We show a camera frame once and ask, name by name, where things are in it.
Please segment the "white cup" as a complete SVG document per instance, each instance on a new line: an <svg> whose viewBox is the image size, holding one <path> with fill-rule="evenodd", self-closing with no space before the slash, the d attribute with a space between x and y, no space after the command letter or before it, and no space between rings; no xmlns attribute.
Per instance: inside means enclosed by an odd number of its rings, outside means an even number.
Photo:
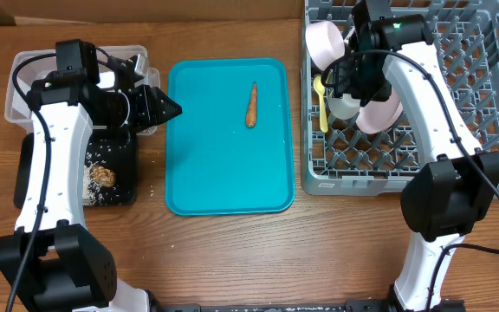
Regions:
<svg viewBox="0 0 499 312"><path fill-rule="evenodd" d="M360 110L360 100L354 99L350 94L335 97L331 93L327 97L327 105L331 114L340 120L351 119Z"/></svg>

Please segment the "large white plate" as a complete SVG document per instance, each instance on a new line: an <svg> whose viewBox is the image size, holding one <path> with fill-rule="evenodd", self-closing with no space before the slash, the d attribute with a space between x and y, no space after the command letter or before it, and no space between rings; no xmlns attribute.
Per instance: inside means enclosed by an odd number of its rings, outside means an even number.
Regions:
<svg viewBox="0 0 499 312"><path fill-rule="evenodd" d="M356 119L359 130L375 134L388 129L402 114L403 106L394 88L387 101L370 101L360 109Z"/></svg>

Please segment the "yellow plastic spoon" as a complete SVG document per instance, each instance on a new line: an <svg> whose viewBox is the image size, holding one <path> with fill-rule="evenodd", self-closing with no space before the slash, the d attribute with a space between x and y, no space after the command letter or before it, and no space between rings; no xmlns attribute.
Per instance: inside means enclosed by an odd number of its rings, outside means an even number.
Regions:
<svg viewBox="0 0 499 312"><path fill-rule="evenodd" d="M321 82L321 76L320 75L315 75L314 80L313 80L313 88L314 91L316 92L318 96L318 101L319 101L319 123L320 123L320 130L323 133L328 132L328 123L327 123L327 110L326 110L326 104L325 104L325 93L326 93L326 88Z"/></svg>

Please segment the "pink bowl with rice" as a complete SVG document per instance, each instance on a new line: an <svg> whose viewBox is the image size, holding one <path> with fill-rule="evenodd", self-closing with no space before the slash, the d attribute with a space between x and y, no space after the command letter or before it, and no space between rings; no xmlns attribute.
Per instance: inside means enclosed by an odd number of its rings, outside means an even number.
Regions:
<svg viewBox="0 0 499 312"><path fill-rule="evenodd" d="M320 70L325 70L346 52L340 30L330 21L310 23L305 30L305 43L311 60Z"/></svg>

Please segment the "brown food scrap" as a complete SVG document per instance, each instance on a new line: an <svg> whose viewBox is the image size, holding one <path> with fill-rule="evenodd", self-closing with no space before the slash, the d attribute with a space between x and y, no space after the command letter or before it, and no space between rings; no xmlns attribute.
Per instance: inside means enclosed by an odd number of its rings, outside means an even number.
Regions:
<svg viewBox="0 0 499 312"><path fill-rule="evenodd" d="M116 174L104 166L93 166L90 177L95 184L104 187L114 187L116 184Z"/></svg>

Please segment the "brown carrot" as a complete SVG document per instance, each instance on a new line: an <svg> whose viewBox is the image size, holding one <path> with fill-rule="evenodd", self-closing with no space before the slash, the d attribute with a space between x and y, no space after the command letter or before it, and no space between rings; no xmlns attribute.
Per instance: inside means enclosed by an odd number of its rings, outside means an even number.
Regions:
<svg viewBox="0 0 499 312"><path fill-rule="evenodd" d="M246 127L253 128L257 122L257 85L254 82L250 92L249 105L246 112Z"/></svg>

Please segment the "white bowl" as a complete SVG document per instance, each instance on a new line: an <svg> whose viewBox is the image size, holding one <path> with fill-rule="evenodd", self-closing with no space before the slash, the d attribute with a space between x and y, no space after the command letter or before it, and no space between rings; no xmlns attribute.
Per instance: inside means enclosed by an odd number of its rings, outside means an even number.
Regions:
<svg viewBox="0 0 499 312"><path fill-rule="evenodd" d="M347 36L344 39L344 43L346 44L346 47L350 50L355 50L357 45L359 44L359 40L357 38L357 31L354 26L352 26L348 31Z"/></svg>

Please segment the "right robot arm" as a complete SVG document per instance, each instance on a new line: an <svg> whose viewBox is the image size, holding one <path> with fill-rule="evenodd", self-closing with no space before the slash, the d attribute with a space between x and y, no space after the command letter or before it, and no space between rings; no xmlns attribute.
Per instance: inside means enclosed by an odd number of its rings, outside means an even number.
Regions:
<svg viewBox="0 0 499 312"><path fill-rule="evenodd" d="M412 232L405 264L382 309L463 311L462 302L444 303L440 289L455 250L469 247L465 237L499 196L499 153L483 151L464 125L423 16L397 17L385 1L362 1L352 16L346 55L324 71L338 94L364 108L387 104L394 89L419 154L420 170L400 201Z"/></svg>

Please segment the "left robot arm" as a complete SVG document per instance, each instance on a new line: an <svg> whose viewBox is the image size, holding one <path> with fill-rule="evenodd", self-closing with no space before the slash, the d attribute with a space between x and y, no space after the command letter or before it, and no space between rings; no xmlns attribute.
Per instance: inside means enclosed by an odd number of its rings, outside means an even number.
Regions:
<svg viewBox="0 0 499 312"><path fill-rule="evenodd" d="M113 255L87 229L84 165L91 137L118 147L122 191L136 181L137 136L179 116L181 106L149 84L145 48L100 48L80 39L16 55L7 107L28 129L12 234L0 237L7 307L29 311L158 311L159 301L118 276Z"/></svg>

